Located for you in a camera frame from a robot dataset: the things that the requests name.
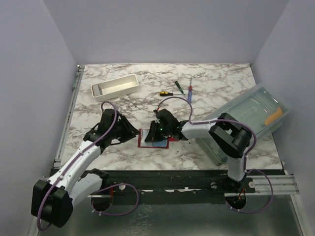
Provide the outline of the red card holder wallet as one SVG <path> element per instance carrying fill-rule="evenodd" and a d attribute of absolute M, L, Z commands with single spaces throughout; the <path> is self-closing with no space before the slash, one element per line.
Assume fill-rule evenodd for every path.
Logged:
<path fill-rule="evenodd" d="M 158 142 L 145 142 L 145 138 L 147 137 L 149 133 L 149 129 L 139 129 L 139 136 L 138 136 L 138 147 L 139 148 L 163 148 L 168 149 L 170 142 L 178 142 L 177 139 L 173 137 L 168 137 L 164 139 L 163 141 Z"/>

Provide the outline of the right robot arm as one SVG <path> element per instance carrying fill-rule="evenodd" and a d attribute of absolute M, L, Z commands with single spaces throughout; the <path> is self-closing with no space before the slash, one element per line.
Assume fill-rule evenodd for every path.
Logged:
<path fill-rule="evenodd" d="M 247 125 L 231 115 L 222 113 L 218 118 L 193 122 L 178 121 L 167 109 L 155 110 L 156 120 L 151 121 L 144 142 L 162 142 L 169 137 L 187 141 L 212 138 L 228 157 L 227 189 L 233 193 L 244 187 L 246 157 L 256 144 L 257 137 Z"/>

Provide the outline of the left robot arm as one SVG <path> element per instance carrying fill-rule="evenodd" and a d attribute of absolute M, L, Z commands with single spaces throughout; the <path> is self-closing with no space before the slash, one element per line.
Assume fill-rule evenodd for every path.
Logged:
<path fill-rule="evenodd" d="M 90 179 L 86 186 L 79 179 L 87 167 L 96 160 L 113 140 L 125 143 L 137 135 L 139 130 L 115 109 L 102 112 L 101 120 L 83 138 L 75 154 L 47 180 L 38 180 L 32 190 L 31 214 L 37 217 L 37 228 L 44 231 L 41 222 L 49 226 L 62 227 L 69 220 L 75 202 L 88 195 L 88 190 L 104 194 L 109 189 L 108 180 L 96 172 L 97 178 Z"/>

